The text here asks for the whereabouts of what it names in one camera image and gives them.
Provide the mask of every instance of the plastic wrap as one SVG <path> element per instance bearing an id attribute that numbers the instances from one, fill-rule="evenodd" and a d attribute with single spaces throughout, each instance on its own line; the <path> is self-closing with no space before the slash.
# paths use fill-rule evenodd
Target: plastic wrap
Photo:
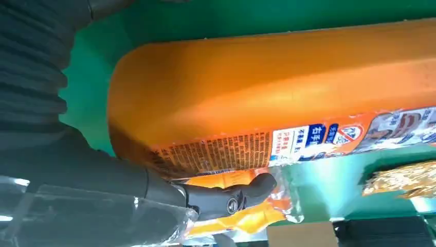
<path id="1" fill-rule="evenodd" d="M 2 247 L 167 245 L 181 242 L 198 217 L 131 196 L 49 185 L 31 193 L 28 181 L 2 179 Z"/>
<path id="2" fill-rule="evenodd" d="M 436 161 L 411 164 L 388 171 L 376 172 L 367 181 L 363 195 L 405 190 L 400 197 L 436 197 Z"/>
<path id="3" fill-rule="evenodd" d="M 286 167 L 259 168 L 246 171 L 207 175 L 190 179 L 187 183 L 205 187 L 226 188 L 235 184 L 249 184 L 260 173 L 271 173 L 276 181 L 276 189 L 261 204 L 250 207 L 236 214 L 208 221 L 197 221 L 189 238 L 198 238 L 228 231 L 243 231 L 255 234 L 277 221 L 288 220 L 300 223 L 303 212 L 298 193 L 292 185 Z"/>
<path id="4" fill-rule="evenodd" d="M 152 162 L 147 165 L 174 179 L 291 165 L 417 144 L 434 145 L 435 142 L 436 107 L 382 110 L 324 118 L 313 124 L 286 129 L 257 129 L 173 142 L 153 149 L 150 153 Z"/>

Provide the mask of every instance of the orange bottle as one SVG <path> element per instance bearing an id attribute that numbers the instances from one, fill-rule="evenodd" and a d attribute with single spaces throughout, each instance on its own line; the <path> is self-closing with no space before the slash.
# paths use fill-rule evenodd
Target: orange bottle
<path id="1" fill-rule="evenodd" d="M 118 63 L 118 156 L 169 177 L 436 142 L 436 20 L 144 45 Z"/>

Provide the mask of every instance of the black object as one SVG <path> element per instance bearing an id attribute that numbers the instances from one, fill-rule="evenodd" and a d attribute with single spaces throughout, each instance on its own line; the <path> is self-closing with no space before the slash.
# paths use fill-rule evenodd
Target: black object
<path id="1" fill-rule="evenodd" d="M 225 234 L 215 234 L 213 239 L 219 247 L 237 247 L 234 240 Z"/>
<path id="2" fill-rule="evenodd" d="M 67 86 L 62 70 L 76 31 L 131 2 L 0 1 L 0 179 L 30 181 L 24 195 L 0 188 L 0 215 L 13 216 L 0 224 L 1 246 L 159 243 L 184 220 L 171 205 L 192 206 L 210 219 L 255 205 L 274 188 L 274 179 L 264 175 L 250 186 L 182 191 L 143 167 L 93 150 L 78 130 L 59 121 L 66 111 L 58 96 Z M 216 205 L 194 200 L 208 195 Z M 135 203 L 144 198 L 169 206 Z M 42 227 L 45 222 L 50 225 Z"/>
<path id="3" fill-rule="evenodd" d="M 258 175 L 249 185 L 234 185 L 225 189 L 183 185 L 187 204 L 199 213 L 198 220 L 210 220 L 233 215 L 256 206 L 271 194 L 277 182 L 269 173 Z"/>
<path id="4" fill-rule="evenodd" d="M 421 217 L 333 223 L 340 247 L 434 247 Z"/>

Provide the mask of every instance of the orange packaging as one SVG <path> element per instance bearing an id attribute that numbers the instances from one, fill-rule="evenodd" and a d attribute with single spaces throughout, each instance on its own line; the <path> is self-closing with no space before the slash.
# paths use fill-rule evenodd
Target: orange packaging
<path id="1" fill-rule="evenodd" d="M 436 142 L 436 19 L 144 45 L 108 96 L 116 154 L 171 178 Z"/>

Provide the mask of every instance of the orange label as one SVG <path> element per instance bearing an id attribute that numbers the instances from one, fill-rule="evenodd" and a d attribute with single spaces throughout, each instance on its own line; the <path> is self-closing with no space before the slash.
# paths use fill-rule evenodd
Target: orange label
<path id="1" fill-rule="evenodd" d="M 179 177 L 180 171 L 220 173 L 434 142 L 436 108 L 422 108 L 155 146 L 153 161 L 159 172 Z"/>

